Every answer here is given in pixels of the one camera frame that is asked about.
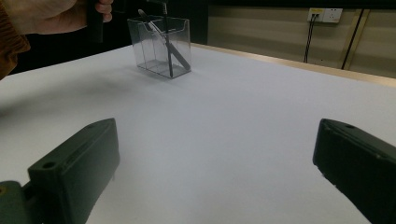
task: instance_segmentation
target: human hand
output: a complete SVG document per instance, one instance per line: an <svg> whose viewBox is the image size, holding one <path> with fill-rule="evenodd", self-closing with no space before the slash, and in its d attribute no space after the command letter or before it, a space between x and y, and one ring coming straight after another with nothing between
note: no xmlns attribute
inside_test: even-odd
<svg viewBox="0 0 396 224"><path fill-rule="evenodd" d="M61 34L87 25L87 0L0 0L21 35ZM98 0L96 11L111 21L113 0Z"/></svg>

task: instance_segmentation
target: electrical outlet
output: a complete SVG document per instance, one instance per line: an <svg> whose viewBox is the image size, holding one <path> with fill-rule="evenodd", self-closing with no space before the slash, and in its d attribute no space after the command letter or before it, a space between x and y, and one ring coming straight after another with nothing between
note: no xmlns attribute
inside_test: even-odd
<svg viewBox="0 0 396 224"><path fill-rule="evenodd" d="M317 8L317 7L309 8L307 21L311 21L312 17L315 14L318 15L317 18L315 19L315 21L323 21L324 9L325 8Z"/></svg>
<svg viewBox="0 0 396 224"><path fill-rule="evenodd" d="M341 8L325 8L323 15L323 22L337 23L341 19L343 9Z"/></svg>

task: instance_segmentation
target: wall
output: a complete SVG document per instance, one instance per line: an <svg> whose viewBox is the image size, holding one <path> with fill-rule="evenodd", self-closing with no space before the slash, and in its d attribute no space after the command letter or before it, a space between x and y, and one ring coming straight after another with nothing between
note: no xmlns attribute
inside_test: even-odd
<svg viewBox="0 0 396 224"><path fill-rule="evenodd" d="M355 12L344 9L338 24L315 24L309 63L341 67ZM349 70L396 77L395 12L370 12ZM208 45L302 62L309 29L307 16L308 8L211 6Z"/></svg>

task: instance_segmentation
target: screw hole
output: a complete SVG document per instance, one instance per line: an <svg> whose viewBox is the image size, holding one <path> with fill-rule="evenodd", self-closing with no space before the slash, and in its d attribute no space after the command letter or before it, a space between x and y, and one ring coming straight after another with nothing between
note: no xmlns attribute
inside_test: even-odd
<svg viewBox="0 0 396 224"><path fill-rule="evenodd" d="M54 166L55 166L55 162L50 161L50 162L45 163L45 164L43 165L43 168L44 168L44 169L49 169L49 168L52 168L52 167L54 167Z"/></svg>

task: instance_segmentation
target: black handle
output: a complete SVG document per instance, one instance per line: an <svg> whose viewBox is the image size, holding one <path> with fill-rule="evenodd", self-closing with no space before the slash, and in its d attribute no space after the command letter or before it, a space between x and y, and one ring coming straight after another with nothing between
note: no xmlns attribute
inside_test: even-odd
<svg viewBox="0 0 396 224"><path fill-rule="evenodd" d="M87 5L87 40L103 43L103 16L95 9L97 0L88 0Z"/></svg>
<svg viewBox="0 0 396 224"><path fill-rule="evenodd" d="M350 124L323 119L314 164L371 223L396 223L396 147Z"/></svg>

